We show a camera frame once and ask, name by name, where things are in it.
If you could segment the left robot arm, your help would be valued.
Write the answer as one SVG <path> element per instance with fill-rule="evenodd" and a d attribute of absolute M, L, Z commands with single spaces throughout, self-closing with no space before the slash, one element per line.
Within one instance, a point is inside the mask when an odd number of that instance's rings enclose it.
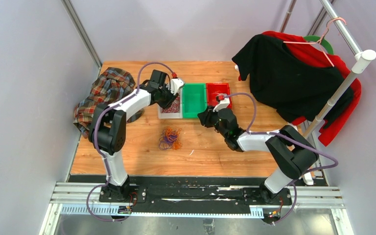
<path fill-rule="evenodd" d="M 151 105 L 169 108 L 179 97 L 184 85 L 185 82 L 174 73 L 169 78 L 167 73 L 153 70 L 150 79 L 143 81 L 123 99 L 109 105 L 96 106 L 89 141 L 104 162 L 106 183 L 102 188 L 111 192 L 118 202 L 125 202 L 130 197 L 129 176 L 122 158 L 127 121 L 138 111 Z"/>

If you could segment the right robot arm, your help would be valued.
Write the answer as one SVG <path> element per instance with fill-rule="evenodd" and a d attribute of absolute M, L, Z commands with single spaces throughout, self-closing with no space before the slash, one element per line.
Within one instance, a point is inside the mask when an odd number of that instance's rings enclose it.
<path fill-rule="evenodd" d="M 259 186 L 259 196 L 266 204 L 278 200 L 284 187 L 298 180 L 319 160 L 313 146 L 290 125 L 272 132 L 247 132 L 240 128 L 231 109 L 214 111 L 212 106 L 197 116 L 201 125 L 214 128 L 231 150 L 263 151 L 272 155 L 278 167 Z"/>

